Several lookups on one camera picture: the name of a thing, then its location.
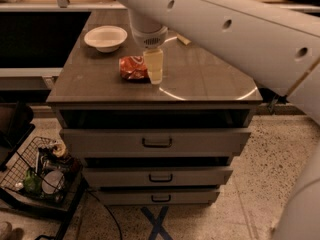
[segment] white drawer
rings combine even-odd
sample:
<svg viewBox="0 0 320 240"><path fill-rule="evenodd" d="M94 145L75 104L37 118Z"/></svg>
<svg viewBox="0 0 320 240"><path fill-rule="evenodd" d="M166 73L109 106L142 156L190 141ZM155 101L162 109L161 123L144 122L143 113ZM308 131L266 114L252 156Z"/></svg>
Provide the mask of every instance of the white drawer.
<svg viewBox="0 0 320 240"><path fill-rule="evenodd" d="M213 186L226 184L230 167L84 168L90 187Z"/></svg>
<svg viewBox="0 0 320 240"><path fill-rule="evenodd" d="M96 196L104 205L147 204L212 204L217 200L216 189L182 189L149 191L98 191Z"/></svg>
<svg viewBox="0 0 320 240"><path fill-rule="evenodd" d="M248 128L61 131L69 151L81 158L235 156L249 136Z"/></svg>

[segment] speckled floor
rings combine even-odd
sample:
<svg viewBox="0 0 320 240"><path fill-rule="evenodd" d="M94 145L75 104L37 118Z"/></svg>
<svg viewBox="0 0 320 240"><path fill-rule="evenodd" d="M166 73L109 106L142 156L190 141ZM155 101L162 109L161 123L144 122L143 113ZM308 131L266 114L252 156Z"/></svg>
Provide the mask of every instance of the speckled floor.
<svg viewBox="0 0 320 240"><path fill-rule="evenodd" d="M55 119L36 118L32 136L58 138ZM234 172L215 204L147 206L162 228L153 225L143 206L109 207L121 228L123 239L248 240L270 239L270 228L279 219L299 173L320 139L320 128L303 115L254 116L251 137ZM55 235L59 224L0 210L0 221L13 226L10 240ZM85 194L65 235L66 240L120 239L117 226L105 207Z"/></svg>

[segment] black handle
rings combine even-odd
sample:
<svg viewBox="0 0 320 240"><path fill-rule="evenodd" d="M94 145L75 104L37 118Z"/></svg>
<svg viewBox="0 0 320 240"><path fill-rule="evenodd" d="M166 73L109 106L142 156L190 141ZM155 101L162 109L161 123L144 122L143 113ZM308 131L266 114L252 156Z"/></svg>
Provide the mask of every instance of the black handle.
<svg viewBox="0 0 320 240"><path fill-rule="evenodd" d="M145 148L170 148L172 146L172 139L169 138L168 143L165 144L155 144L155 143L147 143L145 138L142 138L142 145Z"/></svg>
<svg viewBox="0 0 320 240"><path fill-rule="evenodd" d="M171 195L168 195L168 198L162 199L162 198L157 198L151 195L151 201L154 203L168 203L171 201Z"/></svg>
<svg viewBox="0 0 320 240"><path fill-rule="evenodd" d="M168 183L171 182L173 179L172 173L170 174L168 179L152 179L152 175L149 174L149 180L150 182L155 182L155 183Z"/></svg>

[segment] white bowl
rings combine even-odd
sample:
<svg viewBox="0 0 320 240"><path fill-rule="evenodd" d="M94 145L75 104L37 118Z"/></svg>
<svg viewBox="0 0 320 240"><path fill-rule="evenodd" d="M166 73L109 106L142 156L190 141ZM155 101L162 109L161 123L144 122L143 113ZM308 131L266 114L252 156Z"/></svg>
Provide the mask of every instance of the white bowl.
<svg viewBox="0 0 320 240"><path fill-rule="evenodd" d="M113 52L120 47L127 37L127 32L122 28L102 26L89 31L84 36L84 41L100 52Z"/></svg>

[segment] blue cross on floor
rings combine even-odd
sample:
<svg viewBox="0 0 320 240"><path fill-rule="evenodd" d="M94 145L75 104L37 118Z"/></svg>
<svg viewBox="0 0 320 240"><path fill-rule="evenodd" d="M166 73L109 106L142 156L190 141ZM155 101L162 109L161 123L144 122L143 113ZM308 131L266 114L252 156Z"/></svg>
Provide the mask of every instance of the blue cross on floor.
<svg viewBox="0 0 320 240"><path fill-rule="evenodd" d="M155 219L153 214L149 211L149 209L147 207L141 208L142 213L148 218L148 220L153 225L153 229L150 233L148 240L155 240L158 234L160 234L164 240L172 240L173 239L162 226L162 222L164 220L164 217L167 214L168 209L169 209L168 206L163 206L161 208L161 211L159 213L158 218Z"/></svg>

